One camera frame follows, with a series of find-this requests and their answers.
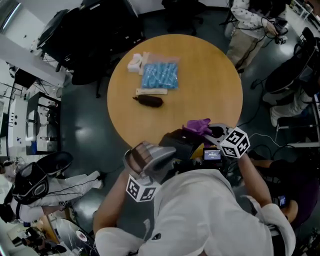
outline blue items in bag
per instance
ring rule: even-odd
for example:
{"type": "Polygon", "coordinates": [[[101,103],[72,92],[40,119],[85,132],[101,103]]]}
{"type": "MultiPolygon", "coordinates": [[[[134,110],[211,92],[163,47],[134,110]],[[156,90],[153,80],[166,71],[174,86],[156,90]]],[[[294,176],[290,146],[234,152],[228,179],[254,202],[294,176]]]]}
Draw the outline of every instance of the blue items in bag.
{"type": "Polygon", "coordinates": [[[178,88],[178,64],[176,62],[155,62],[145,64],[142,88],[178,88]]]}

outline beige pants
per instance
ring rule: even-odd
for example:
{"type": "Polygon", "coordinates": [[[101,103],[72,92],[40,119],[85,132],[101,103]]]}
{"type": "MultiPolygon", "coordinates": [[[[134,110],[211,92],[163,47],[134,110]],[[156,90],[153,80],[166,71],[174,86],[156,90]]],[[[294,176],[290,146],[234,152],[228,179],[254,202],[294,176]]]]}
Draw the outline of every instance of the beige pants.
{"type": "Polygon", "coordinates": [[[251,63],[261,46],[264,44],[265,38],[260,42],[258,41],[259,39],[243,33],[241,29],[235,30],[226,55],[237,70],[244,69],[251,63]]]}

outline white box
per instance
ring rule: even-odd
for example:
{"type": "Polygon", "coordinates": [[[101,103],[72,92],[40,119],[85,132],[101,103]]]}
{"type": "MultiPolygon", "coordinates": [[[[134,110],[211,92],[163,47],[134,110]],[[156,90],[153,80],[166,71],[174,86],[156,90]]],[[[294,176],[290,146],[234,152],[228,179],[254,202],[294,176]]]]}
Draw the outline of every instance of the white box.
{"type": "Polygon", "coordinates": [[[131,175],[126,185],[125,191],[138,203],[151,201],[156,193],[159,191],[161,185],[157,182],[153,182],[152,185],[141,185],[131,175]]]}
{"type": "Polygon", "coordinates": [[[238,127],[234,128],[219,145],[224,156],[230,158],[242,157],[249,147],[248,135],[238,127]]]}

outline camera screen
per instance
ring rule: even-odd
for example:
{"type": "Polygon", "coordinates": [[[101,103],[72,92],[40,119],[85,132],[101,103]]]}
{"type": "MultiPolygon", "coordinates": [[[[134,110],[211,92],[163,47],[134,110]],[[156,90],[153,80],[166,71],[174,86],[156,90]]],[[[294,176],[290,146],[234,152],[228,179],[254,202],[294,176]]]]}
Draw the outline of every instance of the camera screen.
{"type": "Polygon", "coordinates": [[[220,150],[205,150],[204,160],[221,160],[220,150]]]}

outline white shirt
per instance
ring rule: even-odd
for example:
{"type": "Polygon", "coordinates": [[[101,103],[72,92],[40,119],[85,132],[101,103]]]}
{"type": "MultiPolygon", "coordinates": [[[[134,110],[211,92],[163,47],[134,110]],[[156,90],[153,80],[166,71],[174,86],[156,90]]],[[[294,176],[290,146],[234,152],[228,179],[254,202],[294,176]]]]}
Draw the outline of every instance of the white shirt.
{"type": "MultiPolygon", "coordinates": [[[[14,214],[16,214],[18,202],[13,198],[10,206],[14,214]]],[[[20,212],[19,212],[20,220],[23,222],[33,222],[38,219],[40,219],[42,216],[44,216],[44,211],[42,210],[41,206],[37,207],[30,207],[28,205],[21,205],[20,212]]]]}
{"type": "MultiPolygon", "coordinates": [[[[272,21],[274,18],[268,18],[268,14],[264,16],[262,13],[255,10],[249,10],[249,7],[250,0],[234,0],[231,12],[239,21],[238,28],[241,29],[243,33],[253,38],[262,39],[266,34],[265,29],[262,26],[266,25],[267,19],[272,21]]],[[[279,17],[285,19],[286,10],[280,13],[279,17]]]]}
{"type": "Polygon", "coordinates": [[[286,255],[295,248],[295,234],[275,204],[257,210],[259,219],[239,206],[229,182],[218,170],[202,169],[166,181],[154,198],[154,230],[144,242],[125,231],[102,228],[95,244],[100,256],[273,256],[267,225],[276,224],[286,255]]]}

